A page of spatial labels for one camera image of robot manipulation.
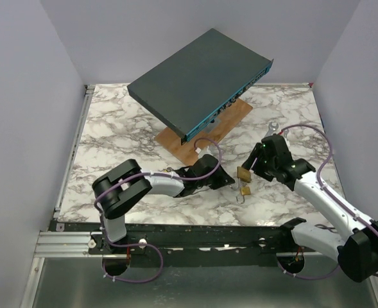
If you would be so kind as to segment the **small brass padlock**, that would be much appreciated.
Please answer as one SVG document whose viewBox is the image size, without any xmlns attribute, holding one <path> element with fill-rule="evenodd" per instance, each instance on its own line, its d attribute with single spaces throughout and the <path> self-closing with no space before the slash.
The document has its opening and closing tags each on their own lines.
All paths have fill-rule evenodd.
<svg viewBox="0 0 378 308">
<path fill-rule="evenodd" d="M 246 196 L 251 195 L 251 190 L 249 186 L 242 186 L 239 188 L 239 193 L 236 196 L 236 202 L 238 204 L 244 204 L 246 200 Z"/>
</svg>

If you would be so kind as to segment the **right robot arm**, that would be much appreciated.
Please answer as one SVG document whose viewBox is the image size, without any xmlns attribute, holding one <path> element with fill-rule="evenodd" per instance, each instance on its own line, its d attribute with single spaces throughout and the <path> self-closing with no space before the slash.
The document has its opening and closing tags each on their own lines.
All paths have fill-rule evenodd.
<svg viewBox="0 0 378 308">
<path fill-rule="evenodd" d="M 378 273 L 378 220 L 337 194 L 308 161 L 294 159 L 283 136 L 273 134 L 258 142 L 242 168 L 287 186 L 313 205 L 336 230 L 332 234 L 305 219 L 292 219 L 282 225 L 285 232 L 278 237 L 283 250 L 311 248 L 336 261 L 354 282 Z"/>
</svg>

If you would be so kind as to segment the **large brass padlock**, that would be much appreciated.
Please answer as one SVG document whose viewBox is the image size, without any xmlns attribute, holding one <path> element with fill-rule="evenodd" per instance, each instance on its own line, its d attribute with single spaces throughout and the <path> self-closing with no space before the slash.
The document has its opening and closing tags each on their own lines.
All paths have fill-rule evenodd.
<svg viewBox="0 0 378 308">
<path fill-rule="evenodd" d="M 229 185 L 231 189 L 239 189 L 243 184 L 248 184 L 252 181 L 251 172 L 241 166 L 237 166 L 236 178 L 236 182 Z"/>
</svg>

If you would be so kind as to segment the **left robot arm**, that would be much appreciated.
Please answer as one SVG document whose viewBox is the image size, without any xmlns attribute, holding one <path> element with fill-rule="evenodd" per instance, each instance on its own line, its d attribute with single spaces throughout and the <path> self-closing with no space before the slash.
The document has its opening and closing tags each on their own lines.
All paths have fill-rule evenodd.
<svg viewBox="0 0 378 308">
<path fill-rule="evenodd" d="M 183 198 L 203 187 L 217 190 L 234 183 L 211 154 L 204 154 L 191 166 L 170 172 L 144 171 L 136 160 L 128 159 L 92 184 L 106 234 L 103 245 L 111 253 L 119 253 L 125 248 L 125 214 L 146 195 Z"/>
</svg>

